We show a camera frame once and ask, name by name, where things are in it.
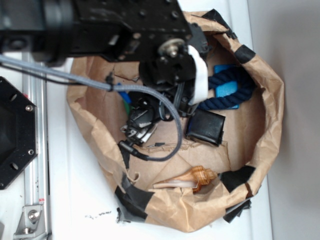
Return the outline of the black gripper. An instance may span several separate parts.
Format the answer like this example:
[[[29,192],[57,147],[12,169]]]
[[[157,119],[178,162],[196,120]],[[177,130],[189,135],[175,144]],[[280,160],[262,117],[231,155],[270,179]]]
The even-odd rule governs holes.
[[[159,48],[156,60],[139,64],[143,85],[168,98],[181,117],[191,116],[208,96],[209,44],[198,24],[191,23],[189,27],[191,39],[170,39]],[[127,145],[141,146],[154,133],[158,122],[174,118],[165,104],[150,94],[130,91],[128,96],[131,110],[120,130]]]

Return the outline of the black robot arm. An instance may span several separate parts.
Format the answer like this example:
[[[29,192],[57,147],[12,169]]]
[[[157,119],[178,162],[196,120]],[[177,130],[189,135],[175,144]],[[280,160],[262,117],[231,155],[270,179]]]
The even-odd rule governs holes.
[[[208,97],[208,42],[176,0],[3,0],[0,50],[53,67],[68,57],[139,62],[144,85],[183,117]]]

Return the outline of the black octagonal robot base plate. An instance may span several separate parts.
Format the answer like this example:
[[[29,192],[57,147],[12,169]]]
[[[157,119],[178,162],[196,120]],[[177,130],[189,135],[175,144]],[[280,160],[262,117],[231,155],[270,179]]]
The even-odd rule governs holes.
[[[0,78],[0,189],[5,190],[37,156],[37,107]]]

